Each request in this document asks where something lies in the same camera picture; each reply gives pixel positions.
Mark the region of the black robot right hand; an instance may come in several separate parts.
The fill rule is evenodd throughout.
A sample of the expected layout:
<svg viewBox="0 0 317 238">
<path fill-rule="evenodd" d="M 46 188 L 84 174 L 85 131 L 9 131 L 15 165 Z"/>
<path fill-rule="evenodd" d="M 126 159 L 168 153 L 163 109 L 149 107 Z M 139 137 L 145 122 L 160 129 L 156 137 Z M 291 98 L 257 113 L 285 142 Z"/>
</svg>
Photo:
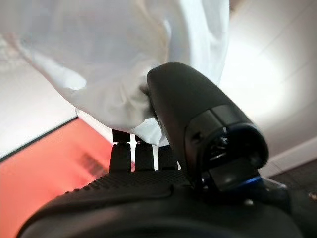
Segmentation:
<svg viewBox="0 0 317 238">
<path fill-rule="evenodd" d="M 154 169 L 150 144 L 114 131 L 109 173 L 40 208 L 19 238 L 300 238 L 286 187 L 262 178 L 268 146 L 210 80 L 181 63 L 147 74 L 169 141 Z"/>
</svg>

